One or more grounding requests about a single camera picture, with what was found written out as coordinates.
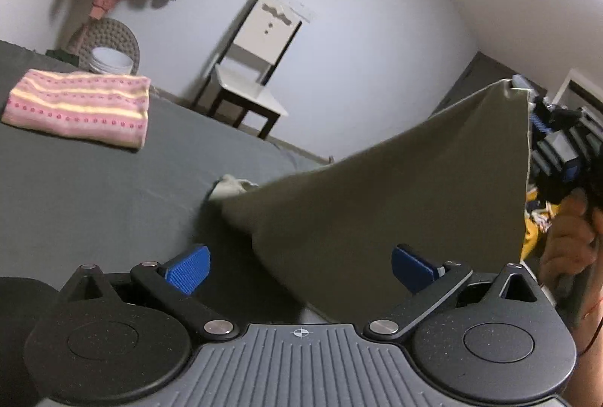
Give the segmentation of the person's right hand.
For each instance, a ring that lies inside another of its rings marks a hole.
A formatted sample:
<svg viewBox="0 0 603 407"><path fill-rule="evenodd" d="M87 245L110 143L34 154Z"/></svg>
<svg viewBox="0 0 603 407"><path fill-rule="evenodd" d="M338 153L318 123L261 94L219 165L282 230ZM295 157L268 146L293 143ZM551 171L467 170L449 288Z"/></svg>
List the person's right hand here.
<svg viewBox="0 0 603 407"><path fill-rule="evenodd" d="M602 211L590 210L583 190L574 190L560 204L548 230L541 258L540 282L553 290L563 277L590 268L593 275L588 296L602 292Z"/></svg>

